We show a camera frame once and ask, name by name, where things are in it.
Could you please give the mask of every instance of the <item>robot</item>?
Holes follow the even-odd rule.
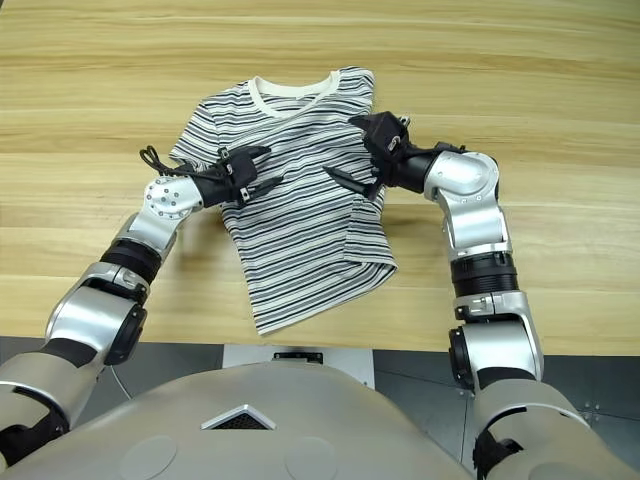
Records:
[[[475,395],[479,479],[639,479],[557,390],[542,383],[543,354],[517,273],[499,170],[483,153],[409,140],[407,117],[355,117],[375,182],[326,168],[341,186],[374,198],[398,186],[436,202],[460,326],[449,332],[452,371]],[[468,479],[381,394],[317,363],[271,361],[204,372],[135,397],[73,429],[106,366],[126,361],[144,303],[176,231],[193,213],[240,205],[265,147],[220,150],[206,171],[169,168],[113,243],[53,310],[39,350],[0,367],[0,478],[18,479]]]

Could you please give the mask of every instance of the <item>wooden table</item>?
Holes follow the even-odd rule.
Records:
[[[547,354],[640,352],[640,5],[627,1],[6,0],[0,11],[1,335],[51,307],[141,204],[202,97],[362,65],[412,138],[498,159],[520,284]],[[259,337],[217,212],[153,286],[144,340],[445,350],[441,214],[391,191],[382,288]]]

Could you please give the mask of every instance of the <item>gray floor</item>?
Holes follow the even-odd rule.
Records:
[[[39,339],[0,337],[0,361],[37,349]],[[117,367],[131,395],[191,373],[219,368],[217,345],[140,344]],[[374,352],[376,388],[425,433],[473,469],[473,399],[457,388],[448,356],[427,352]],[[627,463],[640,470],[640,357],[546,357],[545,380],[583,412],[592,428]],[[113,375],[100,377],[81,422],[126,401]]]

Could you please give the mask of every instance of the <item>t-shirt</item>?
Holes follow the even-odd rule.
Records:
[[[282,182],[243,208],[222,205],[260,334],[363,295],[397,268],[380,225],[384,190],[370,202],[322,168],[373,180],[361,131],[347,122],[370,112],[373,83],[359,67],[305,87],[252,78],[202,100],[170,153],[202,170],[220,147],[271,148],[252,185]]]

